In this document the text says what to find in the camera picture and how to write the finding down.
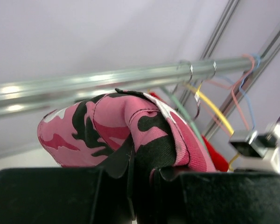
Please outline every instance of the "silver clothing rail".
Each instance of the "silver clothing rail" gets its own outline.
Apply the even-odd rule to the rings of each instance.
[[[190,79],[205,80],[250,67],[248,58],[236,57],[0,84],[0,117],[70,105],[76,100],[113,92],[114,88],[139,90]]]

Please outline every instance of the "metal rod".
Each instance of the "metal rod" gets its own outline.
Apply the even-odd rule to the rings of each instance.
[[[238,5],[240,3],[240,0],[229,0],[220,19],[218,24],[216,25],[209,42],[207,43],[200,60],[203,60],[205,58],[211,57],[213,54],[218,42],[220,41],[224,31],[226,30],[226,27],[228,23],[230,22],[232,16],[234,15],[234,12],[236,11]],[[186,101],[189,99],[191,95],[191,91],[189,90],[184,90],[180,102],[182,105],[185,105]]]
[[[253,84],[256,82],[256,80],[260,77],[260,75],[263,73],[265,68],[269,65],[269,63],[274,59],[276,54],[280,50],[280,23],[276,27],[276,29],[273,31],[270,38],[266,41],[265,45],[260,50],[260,55],[263,60],[263,63],[260,65],[260,67],[246,80],[245,84],[243,85],[242,89],[244,91],[248,91]],[[243,96],[238,91],[238,87],[236,88],[237,91],[235,92],[235,96],[238,101],[240,101]],[[226,98],[226,100],[223,102],[223,104],[220,107],[220,110],[225,116],[229,116],[232,111],[235,109],[235,104],[233,102],[231,94]],[[211,121],[208,125],[205,131],[203,132],[203,135],[206,137],[206,139],[210,139],[218,130],[218,125]]]
[[[205,60],[0,84],[0,117],[70,105],[79,99],[113,92],[114,88],[139,90],[189,81],[190,67],[193,68],[192,80],[207,79],[214,74],[213,64],[213,60]],[[216,64],[216,76],[251,67],[249,59],[243,57],[216,60]]]

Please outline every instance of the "blue wire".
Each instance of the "blue wire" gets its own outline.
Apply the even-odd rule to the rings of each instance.
[[[245,98],[245,100],[246,100],[246,102],[247,102],[247,104],[248,104],[249,113],[250,113],[251,120],[252,120],[252,123],[253,123],[253,128],[252,128],[252,129],[254,130],[254,129],[255,129],[255,126],[256,126],[256,121],[255,121],[255,116],[254,116],[254,111],[253,111],[253,108],[252,108],[252,104],[251,104],[250,98],[248,97],[247,93],[242,89],[246,78],[247,78],[253,71],[255,71],[255,70],[259,67],[260,62],[261,62],[261,58],[260,58],[259,55],[253,54],[252,56],[255,57],[255,58],[257,59],[257,65],[256,65],[256,67],[254,67],[254,69],[253,69],[250,73],[248,73],[248,74],[245,75],[245,77],[243,78],[241,84],[239,85],[238,90],[239,90],[240,93],[244,96],[244,98]],[[225,76],[221,76],[221,77],[218,77],[218,78],[225,79],[225,80],[226,80],[227,82],[229,82],[230,84],[234,84],[234,82],[233,82],[231,79],[229,79],[229,78],[227,78],[227,77],[225,77]]]

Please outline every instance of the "metal pipe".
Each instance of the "metal pipe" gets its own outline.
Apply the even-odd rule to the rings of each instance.
[[[266,69],[269,63],[274,59],[274,57],[279,52],[279,50],[280,50],[280,23],[278,24],[276,29],[272,32],[271,36],[260,50],[260,55],[263,63],[246,80],[245,84],[242,87],[243,90],[248,91],[253,86],[253,84],[260,77],[260,75],[263,73],[263,71]],[[238,101],[240,101],[243,98],[243,96],[238,91],[235,92],[235,96]],[[225,116],[229,116],[232,113],[232,111],[235,109],[235,107],[236,106],[233,102],[232,96],[229,95],[224,101],[224,103],[221,105],[220,110]],[[203,135],[207,139],[210,139],[216,133],[218,128],[219,128],[218,125],[214,121],[211,121],[207,125],[207,128],[203,132]]]
[[[15,113],[70,105],[74,101],[113,92],[114,88],[139,90],[183,81],[208,79],[214,75],[214,60],[174,63],[149,68],[97,72],[71,77],[0,84],[0,117]],[[216,76],[246,70],[247,58],[216,60]]]
[[[200,56],[200,60],[203,60],[205,58],[211,57],[213,54],[218,42],[220,41],[228,23],[230,22],[232,16],[234,15],[234,12],[236,11],[238,5],[240,3],[240,0],[229,0],[220,19],[218,24],[216,25],[209,42],[207,43],[202,55]],[[184,90],[180,102],[182,105],[185,105],[186,101],[189,99],[191,95],[191,91]]]

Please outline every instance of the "pink camouflage fabric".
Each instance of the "pink camouflage fabric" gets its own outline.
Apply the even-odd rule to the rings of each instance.
[[[131,135],[136,157],[159,161],[151,171],[181,165],[198,172],[216,171],[207,151],[177,112],[143,92],[116,89],[55,110],[42,119],[37,134],[62,167],[96,166]]]

